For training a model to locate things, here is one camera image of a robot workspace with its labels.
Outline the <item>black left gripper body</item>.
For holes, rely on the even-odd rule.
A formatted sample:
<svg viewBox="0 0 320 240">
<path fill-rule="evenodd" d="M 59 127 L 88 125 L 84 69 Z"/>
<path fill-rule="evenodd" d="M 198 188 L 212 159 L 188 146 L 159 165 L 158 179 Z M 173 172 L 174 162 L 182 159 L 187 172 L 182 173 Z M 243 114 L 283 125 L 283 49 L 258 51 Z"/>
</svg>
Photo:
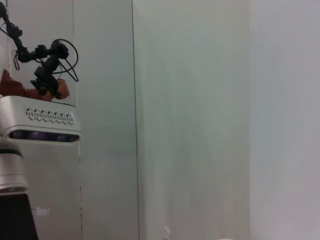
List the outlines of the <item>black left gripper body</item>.
<svg viewBox="0 0 320 240">
<path fill-rule="evenodd" d="M 0 238 L 2 240 L 39 239 L 27 194 L 0 197 Z"/>
</svg>

